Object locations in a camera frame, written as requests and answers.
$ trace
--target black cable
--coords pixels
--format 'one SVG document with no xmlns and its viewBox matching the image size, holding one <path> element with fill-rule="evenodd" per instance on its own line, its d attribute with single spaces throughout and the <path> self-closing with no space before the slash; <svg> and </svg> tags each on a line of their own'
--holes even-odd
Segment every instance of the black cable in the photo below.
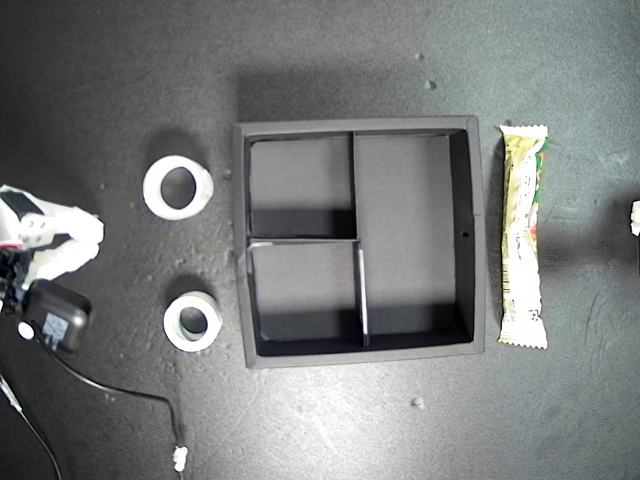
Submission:
<svg viewBox="0 0 640 480">
<path fill-rule="evenodd" d="M 33 327 L 33 331 L 35 332 L 36 338 L 38 339 L 38 343 L 42 345 L 42 348 L 49 354 L 49 356 L 55 360 L 58 365 L 60 365 L 64 370 L 67 371 L 70 375 L 77 378 L 81 382 L 90 385 L 98 390 L 102 390 L 106 393 L 118 394 L 123 393 L 126 395 L 131 395 L 132 397 L 144 398 L 146 400 L 153 400 L 156 402 L 164 403 L 167 407 L 169 407 L 169 413 L 171 414 L 171 425 L 173 426 L 173 434 L 176 438 L 176 446 L 184 447 L 184 440 L 182 437 L 182 430 L 180 429 L 180 423 L 178 422 L 178 416 L 176 414 L 176 409 L 173 405 L 173 402 L 166 397 L 160 395 L 152 395 L 150 393 L 136 392 L 134 390 L 127 390 L 126 388 L 118 388 L 118 387 L 110 387 L 108 385 L 103 385 L 102 383 L 96 382 L 89 377 L 86 377 L 82 373 L 78 372 L 75 368 L 65 362 L 62 358 L 58 356 L 56 352 L 54 352 L 51 348 L 49 348 L 45 342 L 42 333 L 40 332 L 40 326 L 35 322 L 31 323 Z"/>
<path fill-rule="evenodd" d="M 45 451 L 47 452 L 47 455 L 49 455 L 49 458 L 51 459 L 51 463 L 53 464 L 53 468 L 56 471 L 56 478 L 58 480 L 62 480 L 62 472 L 60 471 L 58 460 L 56 459 L 56 456 L 53 454 L 53 451 L 49 447 L 49 444 L 38 433 L 38 430 L 36 430 L 36 427 L 33 426 L 31 421 L 29 420 L 29 417 L 25 415 L 22 409 L 22 405 L 20 405 L 20 401 L 17 399 L 15 393 L 13 393 L 13 390 L 11 389 L 11 386 L 2 375 L 0 375 L 0 382 L 4 382 L 4 387 L 2 388 L 2 390 L 5 396 L 7 397 L 7 399 L 9 400 L 9 403 L 11 404 L 11 406 L 16 410 L 16 412 L 18 412 L 18 415 L 20 415 L 22 420 L 24 420 L 24 423 L 26 423 L 27 426 L 29 427 L 29 430 L 31 430 L 31 433 L 35 435 L 35 437 L 40 442 L 40 445 L 42 445 L 42 448 L 44 448 Z"/>
<path fill-rule="evenodd" d="M 44 439 L 40 436 L 40 434 L 35 429 L 35 427 L 31 424 L 31 422 L 29 421 L 27 416 L 23 412 L 20 412 L 20 416 L 25 421 L 25 423 L 29 426 L 29 428 L 31 429 L 31 432 L 33 432 L 33 434 L 36 436 L 36 438 L 40 442 L 40 445 L 42 445 L 42 447 L 49 454 L 49 458 L 51 459 L 51 463 L 53 463 L 53 468 L 55 468 L 55 470 L 56 470 L 56 477 L 58 478 L 58 480 L 62 480 L 62 472 L 60 471 L 60 466 L 58 465 L 58 461 L 56 460 L 55 455 L 51 451 L 51 448 L 49 448 L 49 445 L 47 444 L 47 442 L 45 442 Z"/>
</svg>

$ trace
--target speck of debris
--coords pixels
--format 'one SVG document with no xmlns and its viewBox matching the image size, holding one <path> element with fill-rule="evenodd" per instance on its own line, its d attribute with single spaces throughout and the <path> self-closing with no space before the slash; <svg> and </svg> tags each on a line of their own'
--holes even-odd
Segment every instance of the speck of debris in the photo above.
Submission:
<svg viewBox="0 0 640 480">
<path fill-rule="evenodd" d="M 418 408 L 420 410 L 424 410 L 425 408 L 425 404 L 424 404 L 424 398 L 422 397 L 416 397 L 413 400 L 411 400 L 411 406 Z"/>
</svg>

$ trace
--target wrapped snack bar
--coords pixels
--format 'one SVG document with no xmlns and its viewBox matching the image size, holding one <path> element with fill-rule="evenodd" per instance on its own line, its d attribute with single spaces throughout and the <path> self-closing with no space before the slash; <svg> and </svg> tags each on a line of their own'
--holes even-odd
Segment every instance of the wrapped snack bar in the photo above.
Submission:
<svg viewBox="0 0 640 480">
<path fill-rule="evenodd" d="M 547 348 L 540 317 L 538 188 L 548 128 L 501 126 L 505 144 L 502 300 L 499 342 Z"/>
</svg>

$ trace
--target black table surface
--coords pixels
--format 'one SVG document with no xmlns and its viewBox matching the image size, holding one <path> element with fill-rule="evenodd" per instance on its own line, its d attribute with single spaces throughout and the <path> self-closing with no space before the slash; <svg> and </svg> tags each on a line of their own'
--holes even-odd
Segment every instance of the black table surface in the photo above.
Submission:
<svg viewBox="0 0 640 480">
<path fill-rule="evenodd" d="M 187 479 L 640 478 L 628 225 L 640 197 L 639 44 L 637 0 L 5 0 L 0 179 L 104 220 L 98 258 L 62 279 L 97 311 L 71 362 L 178 402 Z M 232 124 L 456 114 L 480 119 L 486 352 L 246 369 Z M 539 233 L 547 351 L 496 343 L 505 121 L 550 128 Z M 146 168 L 167 153 L 204 162 L 216 185 L 206 210 L 179 223 L 142 201 Z M 193 288 L 224 315 L 200 354 L 177 351 L 162 330 L 169 300 Z M 66 479 L 176 478 L 161 405 L 107 398 L 12 322 L 0 328 L 3 372 Z M 54 478 L 4 397 L 0 422 L 0 478 Z"/>
</svg>

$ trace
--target black power adapter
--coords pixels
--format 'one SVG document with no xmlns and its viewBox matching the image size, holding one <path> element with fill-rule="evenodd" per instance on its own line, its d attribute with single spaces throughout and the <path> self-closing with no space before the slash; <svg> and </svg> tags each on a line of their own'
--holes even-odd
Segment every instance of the black power adapter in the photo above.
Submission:
<svg viewBox="0 0 640 480">
<path fill-rule="evenodd" d="M 40 327 L 45 343 L 77 352 L 91 324 L 88 298 L 48 280 L 31 284 L 22 302 L 23 321 Z"/>
</svg>

